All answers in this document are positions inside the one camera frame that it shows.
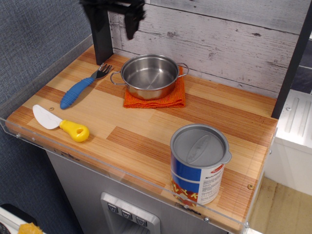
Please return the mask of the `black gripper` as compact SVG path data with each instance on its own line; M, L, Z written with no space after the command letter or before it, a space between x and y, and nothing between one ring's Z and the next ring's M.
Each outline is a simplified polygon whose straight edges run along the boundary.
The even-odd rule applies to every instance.
M144 0L80 0L91 27L99 32L108 24L107 11L124 14L127 39L132 40L139 28L139 22L145 18Z

